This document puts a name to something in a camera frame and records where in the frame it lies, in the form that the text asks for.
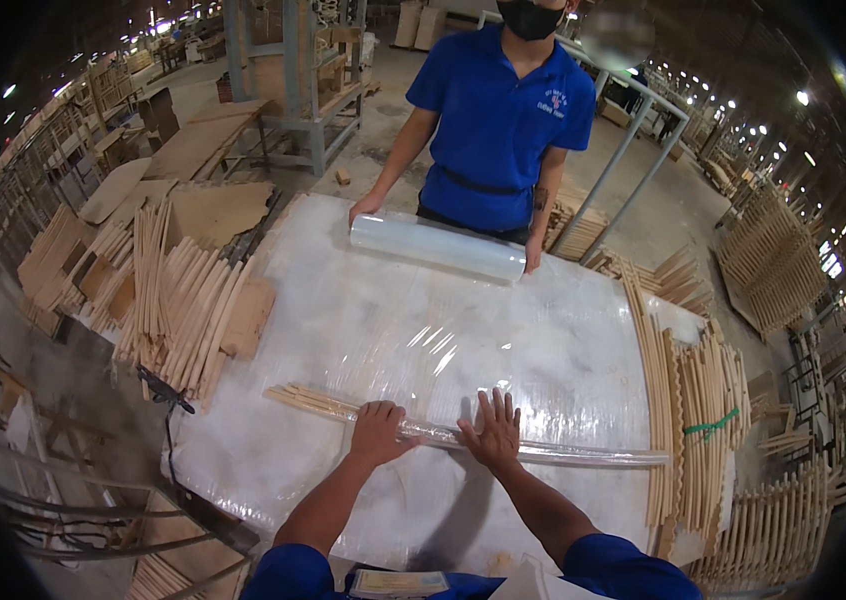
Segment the shirt logo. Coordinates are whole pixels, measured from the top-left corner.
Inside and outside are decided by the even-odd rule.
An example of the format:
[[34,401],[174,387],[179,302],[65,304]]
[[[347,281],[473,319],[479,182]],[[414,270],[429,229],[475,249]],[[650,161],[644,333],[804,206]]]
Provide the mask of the shirt logo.
[[558,89],[548,89],[545,92],[546,102],[537,102],[536,107],[544,113],[549,113],[557,119],[562,119],[566,111],[566,94]]

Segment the forearm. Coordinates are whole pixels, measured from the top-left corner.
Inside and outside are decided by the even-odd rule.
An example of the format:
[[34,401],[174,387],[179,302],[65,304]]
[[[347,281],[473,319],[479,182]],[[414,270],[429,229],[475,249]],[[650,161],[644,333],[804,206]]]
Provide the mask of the forearm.
[[559,568],[563,569],[563,559],[573,542],[583,536],[600,533],[582,510],[525,470],[520,462],[507,462],[492,469],[492,472],[506,490],[526,528],[536,536]]
[[314,487],[276,532],[273,546],[302,544],[324,556],[344,532],[360,489],[367,483],[373,466],[347,455]]
[[530,235],[546,234],[550,212],[557,201],[557,192],[563,180],[566,150],[550,146],[540,164],[540,176],[533,189],[533,216],[529,224]]
[[415,161],[423,152],[426,143],[430,141],[433,132],[437,130],[440,114],[423,108],[415,108],[406,119],[393,143],[386,164],[373,186],[373,193],[385,196],[396,184],[410,163]]

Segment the green strap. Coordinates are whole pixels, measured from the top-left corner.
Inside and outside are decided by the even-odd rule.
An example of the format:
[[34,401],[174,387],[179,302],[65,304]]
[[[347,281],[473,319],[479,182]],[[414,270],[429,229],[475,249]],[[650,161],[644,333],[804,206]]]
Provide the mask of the green strap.
[[703,441],[706,442],[710,439],[710,436],[713,435],[713,432],[717,429],[722,429],[724,426],[729,423],[730,419],[733,419],[737,415],[740,414],[739,408],[734,408],[730,412],[726,413],[726,416],[721,418],[715,423],[702,423],[700,425],[692,425],[690,427],[686,427],[683,429],[683,435],[690,435],[691,433],[697,433],[698,431],[706,431],[706,435],[703,436]]

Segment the hand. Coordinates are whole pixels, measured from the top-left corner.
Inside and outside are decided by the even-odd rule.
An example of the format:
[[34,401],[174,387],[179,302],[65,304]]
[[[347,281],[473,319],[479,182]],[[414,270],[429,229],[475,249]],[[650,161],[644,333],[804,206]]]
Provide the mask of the hand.
[[493,408],[489,406],[485,391],[480,391],[477,397],[479,414],[483,417],[482,433],[477,435],[473,424],[465,418],[456,424],[463,445],[473,453],[477,462],[496,474],[507,464],[516,462],[520,450],[520,409],[513,412],[513,396],[507,393],[504,401],[500,388],[493,388]]
[[349,455],[375,469],[423,444],[423,436],[396,440],[397,427],[406,414],[406,409],[390,401],[363,404],[357,413]]
[[353,207],[350,208],[350,227],[353,227],[353,220],[357,218],[358,214],[366,213],[371,215],[377,210],[380,210],[384,198],[386,198],[386,194],[378,194],[370,191],[360,201],[353,204]]
[[543,254],[543,235],[531,233],[526,240],[526,265],[523,272],[529,275],[540,266],[540,255]]

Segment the workbench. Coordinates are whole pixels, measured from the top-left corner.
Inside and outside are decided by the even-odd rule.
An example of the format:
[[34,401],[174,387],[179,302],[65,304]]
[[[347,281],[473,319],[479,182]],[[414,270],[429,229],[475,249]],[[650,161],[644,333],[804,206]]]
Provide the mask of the workbench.
[[[477,389],[522,407],[524,439],[649,449],[630,306],[619,281],[544,254],[501,286],[349,245],[351,202],[295,198],[263,239],[256,275],[277,290],[256,356],[226,361],[212,409],[182,415],[177,479],[272,537],[347,450],[348,425],[264,396],[297,382],[347,402],[390,400],[455,426]],[[696,342],[702,318],[655,297],[647,310]],[[528,464],[600,530],[646,550],[649,473]],[[419,447],[378,468],[333,555],[392,570],[507,575],[525,556],[557,573],[506,492],[465,451]]]

